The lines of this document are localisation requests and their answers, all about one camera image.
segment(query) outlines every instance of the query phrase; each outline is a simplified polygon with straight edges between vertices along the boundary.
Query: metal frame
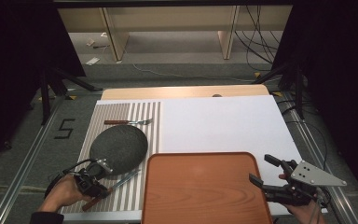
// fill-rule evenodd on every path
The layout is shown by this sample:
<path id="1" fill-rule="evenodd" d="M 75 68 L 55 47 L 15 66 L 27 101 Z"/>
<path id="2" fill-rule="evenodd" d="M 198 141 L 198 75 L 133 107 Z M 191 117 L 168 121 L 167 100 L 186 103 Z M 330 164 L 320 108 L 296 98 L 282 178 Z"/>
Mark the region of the metal frame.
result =
<path id="1" fill-rule="evenodd" d="M 283 96 L 286 100 L 293 100 L 292 96 L 287 92 L 285 92 Z M 302 119 L 295 111 L 292 111 L 291 116 L 294 121 L 298 121 L 299 123 L 302 121 Z M 316 165 L 319 167 L 323 167 L 324 154 L 316 144 L 315 139 L 310 133 L 309 127 L 307 126 L 306 123 L 302 123 L 297 125 L 297 128 L 300 134 L 302 135 L 312 158 L 315 160 Z M 334 174 L 334 172 L 330 169 L 328 164 L 325 165 L 325 171 L 331 175 Z M 345 223 L 358 223 L 358 218 L 353 210 L 351 202 L 344 194 L 342 188 L 341 187 L 326 187 L 326 188 L 329 190 L 333 202 L 335 203 L 338 212 L 341 214 L 341 218 L 343 219 L 343 221 Z"/>
<path id="2" fill-rule="evenodd" d="M 45 125 L 40 128 L 39 133 L 37 134 L 33 144 L 31 145 L 30 150 L 25 156 L 25 159 L 22 162 L 19 171 L 14 176 L 14 179 L 8 187 L 5 196 L 0 202 L 0 223 L 5 223 L 8 213 L 10 212 L 11 207 L 13 206 L 15 200 L 17 199 L 17 196 L 19 195 L 22 184 L 25 182 L 27 175 L 31 171 L 31 168 L 34 164 L 34 160 L 36 159 L 40 148 L 43 146 L 43 143 L 46 139 L 47 133 L 50 129 L 50 125 L 55 120 L 56 113 L 64 99 L 64 96 L 57 96 L 54 100 L 51 116 L 49 117 Z"/>

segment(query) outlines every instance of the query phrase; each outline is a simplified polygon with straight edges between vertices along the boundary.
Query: sleeve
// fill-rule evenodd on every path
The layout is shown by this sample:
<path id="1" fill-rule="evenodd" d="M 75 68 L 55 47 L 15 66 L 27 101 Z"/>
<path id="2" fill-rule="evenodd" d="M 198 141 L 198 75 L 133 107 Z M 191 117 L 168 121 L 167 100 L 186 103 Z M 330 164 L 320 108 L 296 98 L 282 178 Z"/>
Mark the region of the sleeve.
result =
<path id="1" fill-rule="evenodd" d="M 35 212 L 31 215 L 30 224 L 62 224 L 63 215 L 50 212 Z"/>

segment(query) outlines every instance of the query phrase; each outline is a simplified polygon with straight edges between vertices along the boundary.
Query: knife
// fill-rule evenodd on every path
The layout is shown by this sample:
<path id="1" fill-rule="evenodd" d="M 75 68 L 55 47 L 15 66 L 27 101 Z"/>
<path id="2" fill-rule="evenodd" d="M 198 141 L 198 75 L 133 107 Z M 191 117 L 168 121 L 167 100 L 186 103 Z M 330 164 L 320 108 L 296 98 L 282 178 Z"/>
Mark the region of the knife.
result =
<path id="1" fill-rule="evenodd" d="M 122 178 L 120 181 L 118 181 L 116 184 L 114 184 L 112 187 L 110 187 L 107 190 L 107 195 L 111 194 L 115 189 L 117 189 L 118 187 L 120 187 L 121 185 L 125 184 L 127 181 L 129 181 L 133 176 L 137 175 L 138 172 L 140 170 L 134 170 L 132 172 L 130 172 L 129 174 L 127 174 L 126 176 L 124 176 L 124 178 Z M 102 199 L 102 197 L 95 197 L 94 199 L 91 200 L 91 202 L 88 202 L 86 204 L 84 204 L 82 206 L 82 210 L 83 212 L 86 212 L 87 210 L 89 210 L 92 206 L 94 206 L 94 204 L 96 204 L 97 202 L 99 202 Z"/>

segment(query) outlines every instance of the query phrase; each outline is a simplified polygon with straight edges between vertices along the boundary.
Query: orange tray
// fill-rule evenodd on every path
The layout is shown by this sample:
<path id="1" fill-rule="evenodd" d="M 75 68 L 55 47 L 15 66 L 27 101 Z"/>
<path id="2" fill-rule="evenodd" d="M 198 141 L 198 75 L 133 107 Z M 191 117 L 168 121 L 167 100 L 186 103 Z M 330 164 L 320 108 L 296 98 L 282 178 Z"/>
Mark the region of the orange tray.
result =
<path id="1" fill-rule="evenodd" d="M 143 224 L 272 223 L 247 152 L 154 154 L 147 163 Z"/>

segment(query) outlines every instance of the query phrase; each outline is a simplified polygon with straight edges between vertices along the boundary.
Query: metal fork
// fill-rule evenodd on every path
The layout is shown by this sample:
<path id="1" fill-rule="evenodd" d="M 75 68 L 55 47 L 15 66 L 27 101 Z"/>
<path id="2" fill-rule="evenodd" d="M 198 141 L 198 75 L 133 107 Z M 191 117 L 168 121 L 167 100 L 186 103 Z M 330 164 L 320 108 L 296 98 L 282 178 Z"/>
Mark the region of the metal fork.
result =
<path id="1" fill-rule="evenodd" d="M 153 122 L 153 119 L 145 119 L 145 120 L 121 120 L 121 119 L 110 119 L 105 120 L 103 124 L 141 124 L 141 125 L 147 125 L 149 123 Z"/>

